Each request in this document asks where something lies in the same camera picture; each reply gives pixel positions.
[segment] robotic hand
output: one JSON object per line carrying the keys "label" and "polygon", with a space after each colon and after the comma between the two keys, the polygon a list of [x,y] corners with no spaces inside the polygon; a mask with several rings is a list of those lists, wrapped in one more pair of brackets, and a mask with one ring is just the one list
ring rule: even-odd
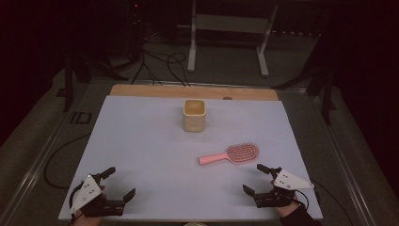
{"label": "robotic hand", "polygon": [[273,169],[258,164],[257,169],[266,174],[270,173],[274,180],[273,189],[269,193],[256,194],[253,189],[243,185],[244,192],[255,200],[258,208],[287,206],[295,202],[294,196],[297,189],[314,187],[312,183],[282,168]]}
{"label": "robotic hand", "polygon": [[[124,206],[135,196],[136,189],[132,189],[123,196],[122,201],[109,201],[102,195],[103,192],[100,188],[101,179],[106,179],[115,171],[115,168],[110,168],[102,173],[95,175],[89,174],[86,180],[73,190],[70,196],[72,219],[74,219],[74,212],[79,209],[87,218],[123,215]],[[78,190],[80,190],[80,192],[75,202],[72,204],[73,195]]]}

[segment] wooden edge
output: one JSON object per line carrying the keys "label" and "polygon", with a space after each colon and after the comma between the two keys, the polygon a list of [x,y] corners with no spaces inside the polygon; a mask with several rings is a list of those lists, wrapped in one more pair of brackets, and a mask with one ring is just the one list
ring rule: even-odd
{"label": "wooden edge", "polygon": [[203,99],[233,99],[278,101],[272,89],[247,89],[225,87],[181,87],[117,84],[110,92],[112,96],[177,97]]}

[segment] cup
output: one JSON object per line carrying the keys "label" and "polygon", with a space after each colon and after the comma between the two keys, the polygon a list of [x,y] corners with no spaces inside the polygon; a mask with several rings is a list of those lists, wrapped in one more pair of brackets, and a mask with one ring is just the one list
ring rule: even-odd
{"label": "cup", "polygon": [[186,132],[198,133],[205,128],[206,107],[202,100],[185,100],[184,107],[184,130]]}

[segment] table leg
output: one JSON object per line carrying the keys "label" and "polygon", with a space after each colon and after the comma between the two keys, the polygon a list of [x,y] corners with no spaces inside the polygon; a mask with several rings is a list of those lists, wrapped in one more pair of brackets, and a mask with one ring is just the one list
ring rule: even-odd
{"label": "table leg", "polygon": [[267,41],[269,40],[270,33],[272,31],[273,22],[276,18],[277,10],[279,6],[273,6],[273,10],[267,22],[266,29],[264,31],[264,38],[261,46],[256,48],[256,53],[258,55],[259,66],[261,67],[261,76],[268,77],[269,71],[267,70],[266,59],[264,58],[264,49],[266,48]]}
{"label": "table leg", "polygon": [[197,54],[197,44],[196,44],[196,21],[197,21],[197,12],[196,12],[196,0],[193,0],[193,10],[191,14],[191,44],[190,44],[190,53],[188,54],[188,66],[187,70],[189,72],[193,72],[196,67],[196,54]]}

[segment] table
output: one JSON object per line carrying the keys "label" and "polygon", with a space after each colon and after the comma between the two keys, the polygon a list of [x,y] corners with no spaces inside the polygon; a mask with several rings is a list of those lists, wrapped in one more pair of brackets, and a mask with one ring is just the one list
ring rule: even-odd
{"label": "table", "polygon": [[[256,208],[242,185],[268,192],[270,175],[258,163],[282,167],[309,179],[282,103],[271,89],[116,85],[107,96],[72,181],[109,167],[108,199],[120,200],[136,188],[121,221],[257,221],[278,218],[272,208]],[[201,98],[207,104],[205,130],[182,128],[183,102]],[[222,153],[229,145],[255,142],[260,148],[251,163],[226,160],[200,166],[198,157]],[[311,189],[309,213],[322,213]],[[68,199],[59,214],[69,219]]]}

